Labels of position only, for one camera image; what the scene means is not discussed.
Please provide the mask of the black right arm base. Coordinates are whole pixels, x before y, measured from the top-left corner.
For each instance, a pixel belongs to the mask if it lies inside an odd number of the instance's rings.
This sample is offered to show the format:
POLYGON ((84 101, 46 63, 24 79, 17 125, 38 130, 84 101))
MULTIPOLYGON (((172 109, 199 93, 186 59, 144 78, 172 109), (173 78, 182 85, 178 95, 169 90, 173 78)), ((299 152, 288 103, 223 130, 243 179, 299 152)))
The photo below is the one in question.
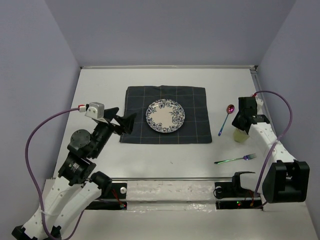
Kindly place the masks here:
POLYGON ((253 191, 236 189, 232 182, 215 182, 213 196, 216 199, 217 210, 257 209, 263 204, 260 196, 254 196, 253 191))

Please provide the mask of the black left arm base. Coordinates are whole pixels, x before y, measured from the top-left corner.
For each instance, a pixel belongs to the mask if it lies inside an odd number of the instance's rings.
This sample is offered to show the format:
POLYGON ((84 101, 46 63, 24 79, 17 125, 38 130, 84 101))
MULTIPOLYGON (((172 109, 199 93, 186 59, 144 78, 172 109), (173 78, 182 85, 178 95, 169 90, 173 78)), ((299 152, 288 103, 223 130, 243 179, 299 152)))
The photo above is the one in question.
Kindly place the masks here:
POLYGON ((86 210, 125 211, 127 210, 127 183, 116 181, 110 191, 104 191, 100 197, 91 202, 86 210))

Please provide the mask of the blue floral white plate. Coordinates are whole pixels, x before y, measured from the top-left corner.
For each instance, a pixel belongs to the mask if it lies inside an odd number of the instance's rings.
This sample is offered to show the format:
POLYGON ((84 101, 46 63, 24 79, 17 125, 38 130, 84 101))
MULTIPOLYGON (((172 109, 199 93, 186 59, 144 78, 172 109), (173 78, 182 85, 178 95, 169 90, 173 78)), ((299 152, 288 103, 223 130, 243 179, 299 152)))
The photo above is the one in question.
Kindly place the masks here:
POLYGON ((183 107, 172 99, 159 99, 151 103, 145 112, 147 124, 158 133, 177 131, 185 122, 183 107))

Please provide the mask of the iridescent purple spoon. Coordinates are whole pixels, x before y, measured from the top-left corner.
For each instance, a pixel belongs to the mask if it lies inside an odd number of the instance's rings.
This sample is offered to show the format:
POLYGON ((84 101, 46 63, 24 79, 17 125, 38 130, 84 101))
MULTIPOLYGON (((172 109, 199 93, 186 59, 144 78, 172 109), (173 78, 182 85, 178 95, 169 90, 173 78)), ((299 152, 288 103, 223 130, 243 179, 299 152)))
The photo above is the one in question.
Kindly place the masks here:
POLYGON ((231 115, 234 112, 234 110, 235 110, 235 106, 233 104, 230 104, 230 105, 227 106, 227 108, 226 108, 226 117, 225 117, 225 119, 223 121, 223 124, 222 124, 222 126, 221 126, 221 128, 220 128, 220 130, 218 132, 218 136, 219 137, 221 136, 221 134, 223 132, 223 129, 225 127, 225 124, 227 122, 227 119, 228 119, 229 115, 231 115))

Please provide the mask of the pale yellow mug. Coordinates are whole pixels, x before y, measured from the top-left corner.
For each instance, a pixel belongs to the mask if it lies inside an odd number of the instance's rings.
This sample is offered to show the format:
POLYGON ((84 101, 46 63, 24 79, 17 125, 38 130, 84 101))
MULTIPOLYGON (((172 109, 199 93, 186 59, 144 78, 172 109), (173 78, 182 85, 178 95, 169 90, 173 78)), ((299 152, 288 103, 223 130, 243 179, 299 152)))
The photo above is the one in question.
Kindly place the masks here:
POLYGON ((245 142, 250 136, 244 130, 240 130, 238 128, 234 129, 233 132, 233 140, 237 143, 245 142))

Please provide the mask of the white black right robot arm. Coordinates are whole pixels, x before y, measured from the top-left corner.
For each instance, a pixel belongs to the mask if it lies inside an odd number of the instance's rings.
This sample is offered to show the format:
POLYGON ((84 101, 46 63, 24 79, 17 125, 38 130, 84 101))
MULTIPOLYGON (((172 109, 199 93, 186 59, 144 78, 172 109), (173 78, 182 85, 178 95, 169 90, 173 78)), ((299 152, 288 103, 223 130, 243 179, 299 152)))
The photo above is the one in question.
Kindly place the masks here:
POLYGON ((261 170, 236 172, 230 183, 235 196, 248 190, 262 195, 270 204, 304 202, 307 197, 310 167, 291 155, 274 133, 269 119, 258 113, 257 99, 239 97, 238 113, 232 125, 245 132, 258 146, 264 160, 261 170))

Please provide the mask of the iridescent green fork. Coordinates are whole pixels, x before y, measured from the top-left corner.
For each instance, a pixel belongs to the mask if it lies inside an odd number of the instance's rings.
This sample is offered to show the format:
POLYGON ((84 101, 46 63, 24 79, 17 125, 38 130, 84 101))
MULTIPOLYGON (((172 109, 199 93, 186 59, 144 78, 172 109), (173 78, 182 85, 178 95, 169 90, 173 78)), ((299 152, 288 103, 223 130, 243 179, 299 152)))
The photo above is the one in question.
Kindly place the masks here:
POLYGON ((238 161, 238 160, 249 161, 249 160, 255 159, 256 157, 257 157, 257 155, 255 153, 253 153, 253 154, 244 155, 243 157, 226 159, 226 160, 221 160, 221 161, 215 161, 214 164, 215 165, 219 165, 219 164, 229 163, 229 162, 238 161))

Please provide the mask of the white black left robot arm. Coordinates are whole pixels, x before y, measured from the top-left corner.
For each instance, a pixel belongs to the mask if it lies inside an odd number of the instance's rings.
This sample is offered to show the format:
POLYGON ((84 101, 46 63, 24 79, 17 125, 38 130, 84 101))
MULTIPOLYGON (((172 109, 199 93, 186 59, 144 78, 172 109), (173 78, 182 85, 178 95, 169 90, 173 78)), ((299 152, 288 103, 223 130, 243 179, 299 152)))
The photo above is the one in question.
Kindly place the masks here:
POLYGON ((84 113, 96 122, 96 127, 93 132, 78 129, 71 135, 66 160, 46 197, 43 197, 31 170, 29 146, 32 137, 28 137, 24 150, 25 163, 38 193, 39 207, 25 224, 13 229, 12 235, 17 240, 60 240, 64 228, 76 217, 80 218, 93 200, 110 194, 111 178, 100 171, 93 172, 96 164, 92 160, 98 158, 112 134, 121 136, 132 133, 137 114, 118 116, 118 107, 106 109, 99 102, 80 104, 47 118, 31 134, 34 135, 50 120, 73 111, 84 113))

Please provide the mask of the dark grey checked cloth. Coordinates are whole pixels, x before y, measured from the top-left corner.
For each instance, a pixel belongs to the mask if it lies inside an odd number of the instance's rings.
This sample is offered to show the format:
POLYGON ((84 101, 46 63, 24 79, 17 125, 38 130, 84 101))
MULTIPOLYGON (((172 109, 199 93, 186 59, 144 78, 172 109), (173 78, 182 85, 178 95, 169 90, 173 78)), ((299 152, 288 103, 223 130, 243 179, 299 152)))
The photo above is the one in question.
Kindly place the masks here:
POLYGON ((120 142, 125 144, 209 144, 212 142, 204 87, 194 86, 129 86, 125 93, 125 115, 136 113, 133 131, 124 134, 120 142), (184 109, 185 121, 176 131, 160 133, 146 121, 146 110, 160 99, 178 102, 184 109))

